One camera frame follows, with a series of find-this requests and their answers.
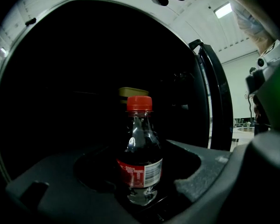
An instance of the barcode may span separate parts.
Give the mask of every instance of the barcode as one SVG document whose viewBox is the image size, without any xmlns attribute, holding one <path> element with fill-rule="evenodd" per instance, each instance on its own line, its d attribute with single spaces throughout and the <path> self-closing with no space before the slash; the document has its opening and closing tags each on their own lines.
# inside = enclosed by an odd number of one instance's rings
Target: barcode
<svg viewBox="0 0 280 224">
<path fill-rule="evenodd" d="M 162 170 L 162 160 L 144 166 L 144 187 L 149 187 L 151 185 L 156 184 L 161 177 L 161 170 Z"/>
</svg>

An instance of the white ceiling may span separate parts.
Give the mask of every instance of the white ceiling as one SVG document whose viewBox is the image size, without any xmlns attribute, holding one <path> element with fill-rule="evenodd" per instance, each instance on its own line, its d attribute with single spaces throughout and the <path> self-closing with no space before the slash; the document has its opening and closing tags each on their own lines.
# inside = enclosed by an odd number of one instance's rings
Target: white ceiling
<svg viewBox="0 0 280 224">
<path fill-rule="evenodd" d="M 60 1 L 19 0 L 0 27 L 0 48 L 9 50 L 26 21 Z M 156 5 L 151 0 L 115 1 L 150 13 L 169 25 L 186 42 L 201 39 L 210 44 L 222 63 L 256 51 L 255 45 L 239 30 L 232 13 L 220 19 L 214 14 L 214 10 L 228 0 L 169 0 L 167 7 Z"/>
</svg>

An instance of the bottle label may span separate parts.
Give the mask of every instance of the bottle label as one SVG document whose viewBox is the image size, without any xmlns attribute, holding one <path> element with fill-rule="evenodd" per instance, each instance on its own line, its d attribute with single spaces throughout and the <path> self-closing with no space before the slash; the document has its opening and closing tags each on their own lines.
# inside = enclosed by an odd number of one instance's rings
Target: bottle label
<svg viewBox="0 0 280 224">
<path fill-rule="evenodd" d="M 132 188 L 146 188 L 161 178 L 162 160 L 146 166 L 135 166 L 116 160 L 120 167 L 121 180 Z"/>
</svg>

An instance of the person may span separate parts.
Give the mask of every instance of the person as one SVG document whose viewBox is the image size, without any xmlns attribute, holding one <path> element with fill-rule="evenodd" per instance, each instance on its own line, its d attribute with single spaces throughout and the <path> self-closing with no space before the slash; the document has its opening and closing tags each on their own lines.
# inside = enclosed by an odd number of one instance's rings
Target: person
<svg viewBox="0 0 280 224">
<path fill-rule="evenodd" d="M 268 131 L 269 129 L 269 120 L 267 118 L 266 112 L 264 108 L 262 107 L 261 103 L 259 102 L 257 95 L 253 96 L 253 103 L 254 106 L 254 112 L 255 112 L 255 126 L 254 126 L 254 135 L 257 135 L 258 133 L 263 133 Z"/>
<path fill-rule="evenodd" d="M 230 0 L 230 4 L 239 28 L 254 42 L 260 54 L 280 40 L 278 27 L 256 0 Z"/>
</svg>

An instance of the plastic bottle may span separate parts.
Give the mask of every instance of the plastic bottle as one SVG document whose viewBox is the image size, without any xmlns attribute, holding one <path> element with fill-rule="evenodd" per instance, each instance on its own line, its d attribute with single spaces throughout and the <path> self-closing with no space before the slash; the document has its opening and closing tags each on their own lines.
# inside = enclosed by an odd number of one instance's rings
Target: plastic bottle
<svg viewBox="0 0 280 224">
<path fill-rule="evenodd" d="M 116 159 L 122 195 L 131 203 L 145 206 L 157 195 L 155 186 L 162 167 L 161 146 L 151 122 L 152 99 L 129 97 L 127 111 L 127 132 Z"/>
</svg>

